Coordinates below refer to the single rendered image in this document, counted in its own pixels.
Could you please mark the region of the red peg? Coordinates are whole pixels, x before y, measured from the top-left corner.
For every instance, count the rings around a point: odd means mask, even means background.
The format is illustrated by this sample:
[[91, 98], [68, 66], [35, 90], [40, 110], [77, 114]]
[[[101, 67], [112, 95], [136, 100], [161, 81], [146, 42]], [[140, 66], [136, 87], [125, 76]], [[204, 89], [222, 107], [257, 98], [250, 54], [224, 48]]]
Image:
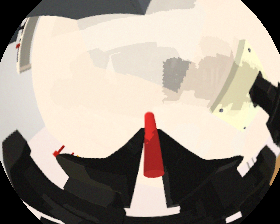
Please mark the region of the red peg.
[[144, 176], [148, 179], [164, 176], [164, 164], [161, 160], [161, 149], [159, 144], [159, 132], [155, 115], [148, 112], [144, 116]]

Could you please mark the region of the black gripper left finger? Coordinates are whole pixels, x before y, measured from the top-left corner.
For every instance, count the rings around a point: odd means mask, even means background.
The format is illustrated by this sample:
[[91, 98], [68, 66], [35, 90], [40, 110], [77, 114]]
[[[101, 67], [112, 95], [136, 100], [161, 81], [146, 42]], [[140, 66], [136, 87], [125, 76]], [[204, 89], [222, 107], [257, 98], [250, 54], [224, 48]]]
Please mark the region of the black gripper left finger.
[[68, 177], [97, 186], [97, 188], [120, 193], [124, 209], [129, 209], [129, 206], [132, 205], [137, 176], [139, 176], [144, 136], [145, 128], [141, 127], [123, 147], [104, 159], [60, 153], [56, 156], [56, 160]]

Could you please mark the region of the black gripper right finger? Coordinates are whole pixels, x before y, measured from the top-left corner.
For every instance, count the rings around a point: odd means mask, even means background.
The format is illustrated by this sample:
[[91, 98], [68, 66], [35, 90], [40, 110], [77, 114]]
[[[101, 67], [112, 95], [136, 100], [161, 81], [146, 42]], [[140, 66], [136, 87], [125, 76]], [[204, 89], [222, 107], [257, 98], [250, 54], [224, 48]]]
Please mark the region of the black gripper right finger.
[[159, 132], [159, 144], [161, 149], [161, 160], [164, 164], [164, 194], [165, 205], [168, 208], [180, 206], [185, 198], [191, 197], [193, 193], [201, 189], [205, 183], [218, 176], [224, 176], [236, 169], [244, 156], [222, 157], [222, 159], [207, 160], [196, 153], [188, 151], [187, 148], [173, 140], [163, 129], [157, 128]]

